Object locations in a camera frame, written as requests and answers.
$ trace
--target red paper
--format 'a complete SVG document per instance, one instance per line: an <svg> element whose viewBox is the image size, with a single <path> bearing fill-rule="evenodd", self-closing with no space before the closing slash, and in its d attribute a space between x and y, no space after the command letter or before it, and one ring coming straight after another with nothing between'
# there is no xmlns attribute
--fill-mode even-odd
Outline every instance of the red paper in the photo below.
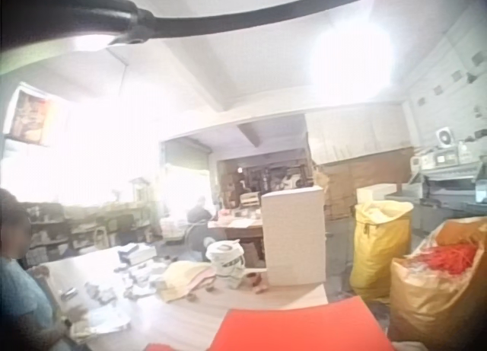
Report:
<svg viewBox="0 0 487 351"><path fill-rule="evenodd" d="M168 345L151 343L149 346L145 348L145 351L174 351L174 349Z"/></svg>
<svg viewBox="0 0 487 351"><path fill-rule="evenodd" d="M393 351L359 297L290 311L231 310L210 351Z"/></svg>

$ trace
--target blue shirt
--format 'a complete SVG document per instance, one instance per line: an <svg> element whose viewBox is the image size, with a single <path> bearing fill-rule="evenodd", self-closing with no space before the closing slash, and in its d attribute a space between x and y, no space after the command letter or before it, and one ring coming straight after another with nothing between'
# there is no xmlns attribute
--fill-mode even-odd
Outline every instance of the blue shirt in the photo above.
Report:
<svg viewBox="0 0 487 351"><path fill-rule="evenodd" d="M16 260L0 258L0 306L2 316L20 317L32 313L42 328L54 326L54 312L44 291ZM68 351L69 346L59 341L52 351Z"/></svg>

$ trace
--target hair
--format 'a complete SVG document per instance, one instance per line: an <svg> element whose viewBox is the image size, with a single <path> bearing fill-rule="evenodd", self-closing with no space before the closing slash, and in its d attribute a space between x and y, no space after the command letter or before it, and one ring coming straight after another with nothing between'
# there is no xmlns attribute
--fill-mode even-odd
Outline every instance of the hair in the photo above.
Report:
<svg viewBox="0 0 487 351"><path fill-rule="evenodd" d="M7 225L17 225L27 216L27 212L17 198L0 188L0 230Z"/></svg>

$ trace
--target red string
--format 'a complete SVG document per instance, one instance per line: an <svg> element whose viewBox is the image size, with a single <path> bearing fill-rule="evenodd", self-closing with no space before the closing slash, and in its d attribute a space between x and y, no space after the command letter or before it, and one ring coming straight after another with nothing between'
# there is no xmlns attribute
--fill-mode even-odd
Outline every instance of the red string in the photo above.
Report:
<svg viewBox="0 0 487 351"><path fill-rule="evenodd" d="M427 253L419 254L416 259L432 270L460 275L472 266L476 252L477 246L474 244L452 244L429 248Z"/></svg>

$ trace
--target yellow sack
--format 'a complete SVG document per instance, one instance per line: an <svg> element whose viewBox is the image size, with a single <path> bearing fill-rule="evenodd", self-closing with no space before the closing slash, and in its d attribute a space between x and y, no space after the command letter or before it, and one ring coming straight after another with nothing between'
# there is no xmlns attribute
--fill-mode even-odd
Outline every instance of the yellow sack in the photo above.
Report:
<svg viewBox="0 0 487 351"><path fill-rule="evenodd" d="M487 217L447 220L412 255L431 246L460 243L479 247L472 267L459 276L412 270L407 259L394 259L391 340L419 341L430 351L466 349L487 312Z"/></svg>
<svg viewBox="0 0 487 351"><path fill-rule="evenodd" d="M365 301L387 302L390 264L409 252L411 203L373 201L355 207L355 252L350 285Z"/></svg>

